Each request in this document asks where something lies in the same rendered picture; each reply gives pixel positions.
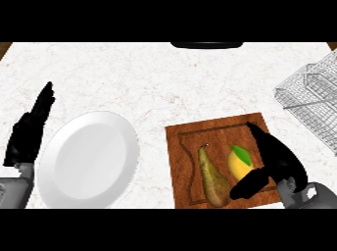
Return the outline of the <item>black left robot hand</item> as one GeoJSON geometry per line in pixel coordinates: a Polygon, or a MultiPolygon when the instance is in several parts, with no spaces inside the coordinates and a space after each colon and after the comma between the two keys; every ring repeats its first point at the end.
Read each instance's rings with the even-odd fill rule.
{"type": "Polygon", "coordinates": [[[24,113],[14,125],[3,162],[5,167],[14,167],[19,163],[33,163],[36,161],[42,145],[43,128],[55,103],[53,94],[53,84],[49,82],[37,96],[33,110],[24,113]]]}

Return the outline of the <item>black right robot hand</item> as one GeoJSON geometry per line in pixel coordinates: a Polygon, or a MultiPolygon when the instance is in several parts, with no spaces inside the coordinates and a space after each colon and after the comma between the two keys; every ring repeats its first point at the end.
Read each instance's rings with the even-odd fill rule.
{"type": "Polygon", "coordinates": [[[281,197],[302,194],[308,186],[308,175],[299,157],[283,141],[253,123],[247,124],[257,143],[263,167],[255,169],[231,191],[234,200],[250,199],[274,179],[281,197]]]}

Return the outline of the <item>yellow lemon with green leaf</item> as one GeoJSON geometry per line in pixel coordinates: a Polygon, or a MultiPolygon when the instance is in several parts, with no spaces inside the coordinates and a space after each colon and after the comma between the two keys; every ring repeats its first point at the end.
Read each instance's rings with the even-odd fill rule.
{"type": "Polygon", "coordinates": [[[237,180],[241,180],[255,170],[250,151],[240,145],[231,146],[228,163],[229,170],[237,180]]]}

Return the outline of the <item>brown wooden cutting board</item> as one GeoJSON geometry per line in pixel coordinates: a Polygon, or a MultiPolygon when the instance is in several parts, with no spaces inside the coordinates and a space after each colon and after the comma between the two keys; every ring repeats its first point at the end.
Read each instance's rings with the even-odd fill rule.
{"type": "Polygon", "coordinates": [[[257,143],[246,125],[247,122],[269,131],[260,113],[167,127],[175,208],[209,209],[213,207],[207,202],[200,172],[198,150],[203,145],[207,145],[210,159],[231,185],[237,185],[237,178],[228,164],[232,145],[240,145],[250,150],[255,167],[263,167],[257,143]]]}

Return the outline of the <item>white oval plate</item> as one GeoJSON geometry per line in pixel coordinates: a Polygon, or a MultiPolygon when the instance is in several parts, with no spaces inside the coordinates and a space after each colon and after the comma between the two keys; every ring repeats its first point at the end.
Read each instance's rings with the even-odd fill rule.
{"type": "Polygon", "coordinates": [[[37,187],[49,208],[107,208],[133,179],[139,140],[129,121],[96,111],[56,132],[37,166],[37,187]]]}

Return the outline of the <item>brown-green pear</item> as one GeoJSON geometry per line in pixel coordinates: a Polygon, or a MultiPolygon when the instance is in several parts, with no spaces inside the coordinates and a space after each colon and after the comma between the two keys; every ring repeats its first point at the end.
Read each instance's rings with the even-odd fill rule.
{"type": "Polygon", "coordinates": [[[212,161],[207,145],[200,147],[198,160],[206,198],[213,207],[222,208],[231,203],[232,186],[212,161]]]}

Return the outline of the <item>black rounded appliance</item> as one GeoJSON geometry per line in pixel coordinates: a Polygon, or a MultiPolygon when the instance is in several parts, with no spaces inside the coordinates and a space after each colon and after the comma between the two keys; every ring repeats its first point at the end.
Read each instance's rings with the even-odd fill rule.
{"type": "Polygon", "coordinates": [[[244,42],[172,42],[176,48],[185,49],[232,49],[241,47],[244,42]]]}

